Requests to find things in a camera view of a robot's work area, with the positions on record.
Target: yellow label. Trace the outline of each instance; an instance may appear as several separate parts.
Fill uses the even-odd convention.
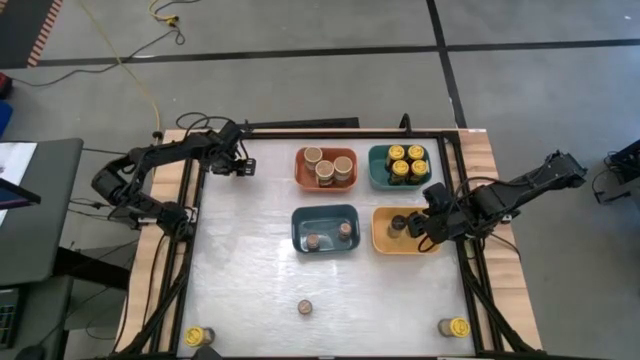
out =
[[[201,327],[194,326],[187,329],[184,342],[189,346],[199,346],[204,340],[204,330]]]
[[[400,160],[404,157],[404,148],[400,145],[393,145],[389,148],[391,160]]]
[[[469,323],[463,318],[452,319],[451,323],[449,323],[449,327],[451,329],[451,332],[453,333],[453,336],[465,337],[469,335]]]
[[[413,175],[426,175],[429,172],[429,166],[423,160],[416,160],[411,164],[411,172]]]
[[[399,176],[404,176],[409,173],[409,164],[404,160],[398,160],[393,163],[393,173]]]
[[[424,157],[424,148],[420,145],[412,145],[409,148],[409,158],[411,160],[421,160]]]

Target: wire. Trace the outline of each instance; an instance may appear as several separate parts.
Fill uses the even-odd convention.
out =
[[[520,261],[522,262],[522,256],[520,255],[520,250],[518,250],[518,248],[513,245],[511,242],[509,242],[507,239],[500,237],[494,233],[489,234],[489,236],[492,236],[493,238],[501,241],[502,243],[504,243],[505,245],[507,245],[508,247],[512,248],[513,251],[516,252],[516,254],[518,254],[518,259],[520,259]]]
[[[93,148],[82,148],[82,151],[99,152],[99,153],[113,154],[113,155],[127,155],[127,153],[123,153],[120,151],[111,151],[111,150],[102,150],[102,149],[93,149]]]
[[[81,301],[75,309],[73,309],[73,311],[67,313],[67,315],[62,318],[62,320],[60,320],[48,333],[47,335],[45,335],[40,341],[38,341],[38,345],[42,345],[43,342],[45,342],[49,336],[51,336],[51,334],[53,334],[54,331],[56,331],[56,329],[58,329],[60,326],[64,325],[64,322],[71,317],[71,315],[75,314],[78,310],[80,310],[80,308],[82,307],[82,305],[88,303],[89,301],[93,300],[94,298],[96,298],[97,296],[99,296],[100,294],[104,293],[105,291],[109,290],[110,287],[105,287],[104,289],[98,291],[97,293],[89,296],[88,298],[84,299],[83,301]]]
[[[123,62],[123,63],[128,63],[128,62],[129,62],[129,61],[131,61],[131,59],[133,59],[133,58],[134,58],[134,57],[135,57],[139,52],[141,52],[141,51],[143,51],[143,50],[147,49],[148,47],[150,47],[150,46],[154,45],[154,44],[155,44],[155,43],[157,43],[158,41],[160,41],[160,40],[164,39],[165,37],[167,37],[167,36],[169,36],[169,35],[171,35],[171,34],[173,34],[173,33],[176,33],[176,37],[175,37],[174,41],[175,41],[175,43],[176,43],[177,45],[182,45],[182,44],[184,44],[184,43],[185,43],[186,39],[185,39],[184,35],[183,35],[183,34],[182,34],[182,32],[180,31],[180,29],[179,29],[178,27],[176,27],[175,29],[169,30],[168,32],[166,32],[166,33],[165,33],[165,34],[163,34],[162,36],[160,36],[160,37],[156,38],[155,40],[151,41],[150,43],[147,43],[146,45],[142,46],[142,47],[141,47],[141,48],[139,48],[138,50],[134,51],[134,52],[133,52],[131,55],[129,55],[127,58],[123,59],[123,60],[122,60],[122,62]],[[52,80],[52,81],[49,81],[49,82],[46,82],[46,83],[40,83],[40,84],[34,84],[34,83],[28,82],[28,81],[26,81],[26,80],[17,79],[17,78],[15,78],[15,77],[12,77],[12,79],[13,79],[13,81],[15,81],[15,82],[18,82],[18,83],[21,83],[21,84],[24,84],[24,85],[27,85],[27,86],[31,86],[31,87],[44,87],[44,86],[50,86],[50,85],[57,84],[57,83],[59,83],[60,81],[65,80],[65,79],[67,79],[67,78],[69,78],[69,77],[71,77],[71,76],[73,76],[73,75],[75,75],[75,74],[79,74],[79,73],[85,73],[85,74],[102,74],[102,73],[104,73],[104,72],[107,72],[107,71],[109,71],[109,70],[113,69],[114,67],[116,67],[116,66],[118,66],[118,65],[119,65],[119,64],[118,64],[118,62],[116,61],[116,63],[115,63],[115,64],[109,65],[109,66],[107,66],[107,67],[105,67],[105,68],[102,68],[102,69],[99,69],[99,70],[84,70],[84,69],[76,69],[76,70],[72,70],[72,71],[68,72],[67,74],[65,74],[65,75],[63,75],[63,76],[61,76],[61,77],[59,77],[59,78],[57,78],[57,79],[55,79],[55,80]]]
[[[123,267],[127,267],[129,265],[131,265],[131,263],[133,262],[133,259],[136,258],[136,254],[134,253],[122,266]],[[94,321],[96,321],[97,319],[102,318],[105,314],[108,314],[107,310],[113,309],[114,307],[118,306],[120,304],[120,302],[116,302],[115,304],[111,304],[108,307],[104,308],[100,313],[98,313],[97,316],[94,316],[93,319],[89,320],[89,322],[87,323],[87,325],[84,328],[84,332],[87,333],[87,336],[89,336],[92,339],[96,339],[96,340],[114,340],[116,337],[109,337],[109,338],[103,338],[94,334],[91,334],[89,332],[89,328],[91,327],[91,324],[93,324]]]
[[[127,67],[122,60],[120,59],[120,56],[118,55],[118,52],[116,51],[115,47],[113,46],[113,44],[111,43],[111,41],[109,40],[109,37],[107,36],[107,34],[104,32],[104,30],[102,29],[102,26],[98,23],[98,21],[94,18],[93,14],[91,13],[91,11],[89,11],[89,9],[85,6],[84,1],[83,0],[78,0],[80,2],[80,6],[82,7],[82,10],[84,10],[84,12],[87,14],[87,16],[89,16],[89,19],[91,19],[91,22],[93,23],[93,25],[96,27],[96,29],[98,30],[98,32],[100,33],[100,35],[102,36],[102,38],[104,39],[104,41],[107,43],[107,45],[109,45],[109,48],[111,49],[111,52],[113,53],[113,55],[116,58],[116,61],[118,61],[118,64],[127,72],[129,73],[129,75],[131,75],[131,77],[135,80],[136,84],[138,85],[138,88],[140,89],[140,91],[149,99],[149,102],[151,103],[151,106],[153,107],[153,111],[155,113],[156,116],[156,131],[160,131],[160,111],[158,111],[158,106],[156,105],[156,100],[153,98],[153,96],[149,93],[149,91],[147,90],[147,88],[144,86],[144,84],[142,84],[142,82],[140,81],[140,79],[138,79],[135,74],[133,72],[131,72],[131,70],[129,69],[129,67]]]
[[[160,253],[160,248],[162,247],[162,243],[166,238],[165,234],[162,234],[160,240],[158,240],[158,245],[156,246],[156,252],[153,255],[153,262],[151,263],[151,275],[149,276],[149,289],[147,290],[147,304],[144,306],[144,316],[142,316],[143,323],[147,321],[147,311],[149,310],[149,299],[151,298],[151,288],[153,286],[153,275],[154,269],[156,268],[156,261],[158,261],[158,254]]]

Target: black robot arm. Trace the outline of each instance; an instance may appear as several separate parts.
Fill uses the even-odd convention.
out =
[[[153,218],[165,234],[180,240],[192,235],[189,216],[173,201],[160,202],[142,193],[147,174],[158,166],[194,159],[214,174],[252,176],[255,160],[236,158],[242,136],[240,127],[228,122],[220,132],[191,133],[182,141],[135,148],[108,163],[93,178],[91,186],[116,207],[110,215],[113,220],[137,227],[140,218]],[[125,180],[120,173],[131,174],[131,180]]]
[[[509,222],[520,214],[518,208],[550,190],[576,188],[585,180],[587,170],[570,154],[557,151],[547,157],[537,169],[509,181],[494,181],[481,185],[469,194],[458,197],[461,184],[452,196],[442,183],[423,191],[429,207],[422,214],[409,216],[412,237],[427,234],[433,243],[445,240],[466,240],[486,237],[496,225]],[[470,180],[493,180],[469,178]]]

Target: teal tray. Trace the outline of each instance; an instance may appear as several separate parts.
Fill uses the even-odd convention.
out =
[[[411,145],[402,145],[405,151]],[[417,185],[389,185],[389,175],[384,164],[387,161],[387,153],[391,145],[376,145],[369,149],[369,180],[371,186],[377,190],[417,190],[431,180],[431,160],[429,152],[425,149],[425,160],[429,166],[429,172]]]
[[[340,224],[351,224],[351,237],[341,240],[338,237]],[[291,216],[293,247],[304,254],[342,252],[353,250],[360,244],[360,225],[358,212],[351,205],[329,205],[297,208]],[[320,236],[320,248],[309,251],[307,235]]]

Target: cable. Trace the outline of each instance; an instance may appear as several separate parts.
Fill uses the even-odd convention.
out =
[[[75,309],[73,309],[73,311],[71,311],[70,313],[68,313],[64,318],[62,318],[62,320],[60,320],[48,333],[47,335],[45,335],[40,341],[38,341],[38,345],[42,345],[43,342],[45,342],[49,336],[51,336],[51,334],[53,334],[54,331],[56,331],[56,329],[58,329],[60,326],[64,325],[64,322],[71,317],[71,315],[75,314],[78,310],[80,310],[80,308],[82,307],[82,305],[88,303],[89,301],[93,300],[94,298],[96,298],[97,296],[99,296],[100,294],[104,293],[105,291],[109,290],[110,287],[105,287],[104,289],[102,289],[101,291],[98,291],[97,293],[89,296],[88,298],[84,299],[83,301],[81,301]]]
[[[142,322],[145,323],[147,321],[147,311],[149,310],[149,300],[151,298],[151,288],[153,286],[153,275],[154,269],[156,268],[156,261],[158,260],[158,254],[160,253],[160,248],[162,247],[162,243],[166,238],[165,234],[162,234],[160,240],[158,240],[158,245],[156,246],[156,252],[153,255],[153,262],[151,263],[151,275],[149,276],[149,289],[147,290],[147,304],[144,306],[144,316],[142,316]]]
[[[84,10],[84,12],[87,14],[87,16],[89,16],[89,19],[91,20],[91,22],[93,23],[93,25],[96,27],[96,29],[98,30],[98,32],[100,33],[100,36],[102,36],[102,38],[104,39],[104,41],[107,43],[107,45],[109,45],[109,48],[111,49],[111,52],[113,53],[113,55],[115,56],[116,60],[118,61],[118,64],[124,69],[126,70],[127,73],[129,73],[129,75],[131,75],[131,77],[135,80],[136,84],[138,85],[138,88],[140,89],[140,91],[149,99],[149,102],[151,103],[151,106],[153,107],[153,111],[155,113],[156,116],[156,131],[160,131],[160,111],[158,111],[158,106],[156,105],[156,100],[153,98],[153,96],[151,96],[151,94],[149,93],[149,91],[147,91],[147,88],[142,84],[142,82],[140,81],[140,79],[138,79],[133,72],[131,72],[131,70],[129,69],[129,67],[127,67],[122,60],[120,59],[120,56],[118,55],[118,52],[116,51],[115,47],[113,47],[113,44],[111,43],[111,41],[109,40],[109,37],[107,36],[107,34],[104,32],[104,30],[102,29],[102,26],[98,23],[98,21],[93,17],[93,14],[91,13],[91,11],[89,11],[89,9],[85,6],[84,1],[83,0],[78,0],[80,2],[80,6],[82,7],[82,10]]]
[[[120,151],[111,151],[111,150],[102,150],[102,149],[93,149],[93,148],[82,148],[82,151],[98,152],[98,153],[113,154],[113,155],[127,155],[127,153],[123,153]]]
[[[512,248],[512,249],[513,249],[513,251],[515,251],[515,252],[516,252],[516,254],[518,254],[518,259],[520,259],[520,262],[522,262],[522,256],[520,255],[520,250],[518,250],[518,248],[517,248],[515,245],[513,245],[513,244],[512,244],[511,242],[509,242],[507,239],[502,238],[502,237],[500,237],[500,236],[498,236],[498,235],[496,235],[496,234],[494,234],[494,233],[490,233],[490,234],[489,234],[489,236],[493,236],[495,239],[500,240],[502,243],[504,243],[505,245],[507,245],[507,246],[509,246],[510,248]]]
[[[147,43],[146,45],[142,46],[142,47],[141,47],[141,48],[139,48],[138,50],[134,51],[134,52],[133,52],[131,55],[129,55],[127,58],[123,59],[123,60],[122,60],[122,62],[123,62],[123,63],[127,63],[127,62],[131,61],[131,59],[133,59],[133,58],[134,58],[134,57],[135,57],[139,52],[141,52],[141,51],[143,51],[143,50],[147,49],[148,47],[150,47],[150,46],[154,45],[154,44],[155,44],[155,43],[157,43],[158,41],[160,41],[160,40],[164,39],[165,37],[167,37],[167,36],[169,36],[169,35],[171,35],[171,34],[173,34],[173,33],[176,33],[176,37],[175,37],[174,41],[175,41],[175,43],[176,43],[177,45],[182,45],[182,44],[184,44],[184,43],[185,43],[186,39],[185,39],[184,35],[183,35],[183,34],[182,34],[182,32],[180,31],[180,29],[176,27],[175,29],[173,29],[173,30],[169,30],[169,31],[168,31],[168,32],[166,32],[164,35],[162,35],[162,36],[160,36],[160,37],[156,38],[155,40],[151,41],[150,43]],[[65,80],[65,79],[67,79],[67,78],[71,77],[72,75],[79,74],[79,73],[86,73],[86,74],[102,74],[102,73],[104,73],[104,72],[107,72],[107,71],[109,71],[109,70],[113,69],[114,67],[116,67],[116,66],[118,66],[118,65],[119,65],[119,64],[118,64],[118,62],[116,62],[115,64],[113,64],[113,65],[109,65],[109,66],[107,66],[107,67],[105,67],[105,68],[102,68],[102,69],[100,69],[100,70],[84,70],[84,69],[76,69],[76,70],[73,70],[73,71],[68,72],[67,74],[65,74],[65,75],[63,75],[63,76],[61,76],[61,77],[59,77],[59,78],[57,78],[57,79],[55,79],[55,80],[52,80],[52,81],[49,81],[49,82],[46,82],[46,83],[40,83],[40,84],[34,84],[34,83],[31,83],[31,82],[28,82],[28,81],[25,81],[25,80],[17,79],[17,78],[15,78],[15,77],[12,77],[12,79],[13,79],[13,81],[15,81],[15,82],[18,82],[18,83],[21,83],[21,84],[24,84],[24,85],[27,85],[27,86],[31,86],[31,87],[44,87],[44,86],[50,86],[50,85],[57,84],[57,83],[59,83],[60,81]]]

